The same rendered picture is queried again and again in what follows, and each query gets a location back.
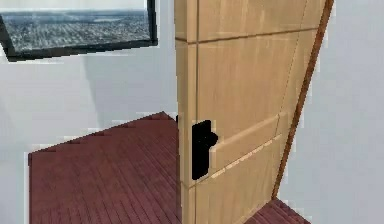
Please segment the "light wooden room door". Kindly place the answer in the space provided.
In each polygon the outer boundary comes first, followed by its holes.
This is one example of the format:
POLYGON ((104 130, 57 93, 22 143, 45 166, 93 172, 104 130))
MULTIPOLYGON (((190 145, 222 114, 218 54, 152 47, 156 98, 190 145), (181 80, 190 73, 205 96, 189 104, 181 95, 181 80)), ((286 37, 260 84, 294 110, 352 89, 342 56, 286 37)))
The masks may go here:
POLYGON ((269 223, 334 1, 174 0, 182 224, 269 223))

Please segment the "black framed window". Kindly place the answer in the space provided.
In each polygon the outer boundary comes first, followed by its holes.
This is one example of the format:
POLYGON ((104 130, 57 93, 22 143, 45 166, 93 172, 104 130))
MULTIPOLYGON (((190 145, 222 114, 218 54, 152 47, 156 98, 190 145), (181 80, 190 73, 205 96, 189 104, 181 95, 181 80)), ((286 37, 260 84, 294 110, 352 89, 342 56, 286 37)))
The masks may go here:
POLYGON ((10 62, 157 44, 155 0, 0 0, 10 62))

